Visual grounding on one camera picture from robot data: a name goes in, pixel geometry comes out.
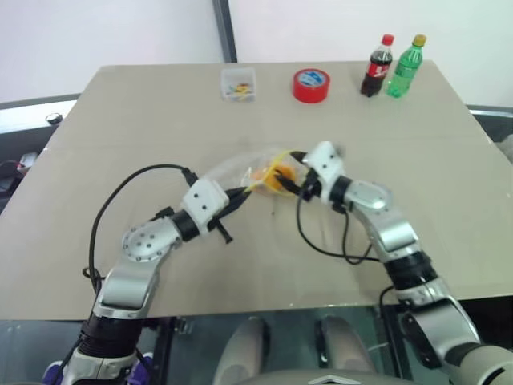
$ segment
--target screw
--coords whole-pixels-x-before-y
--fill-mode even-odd
[[[58,112],[54,112],[46,117],[46,121],[51,125],[59,124],[63,121],[63,116]]]

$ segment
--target bottle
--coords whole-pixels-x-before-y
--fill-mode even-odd
[[[395,67],[394,77],[388,85],[386,93],[394,98],[400,98],[410,89],[417,69],[422,64],[422,47],[426,43],[426,36],[418,34],[414,37],[411,47],[406,50]]]
[[[368,97],[376,95],[381,89],[386,72],[392,63],[392,51],[390,46],[394,42],[392,34],[384,34],[382,44],[370,56],[366,77],[363,79],[360,93]]]

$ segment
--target small plastic container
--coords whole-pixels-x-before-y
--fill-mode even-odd
[[[228,102],[252,102],[257,96],[253,67],[225,68],[221,71],[221,94]]]

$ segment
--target red bottle cap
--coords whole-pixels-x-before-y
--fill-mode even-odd
[[[307,68],[296,72],[293,81],[294,97],[303,103],[319,103],[328,96],[329,75]]]
[[[391,46],[394,42],[394,36],[392,34],[384,34],[382,38],[382,44],[384,46]]]

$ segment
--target yellow bottle cap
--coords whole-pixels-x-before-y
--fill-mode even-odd
[[[413,45],[417,47],[424,47],[427,37],[424,34],[416,34],[414,37]]]

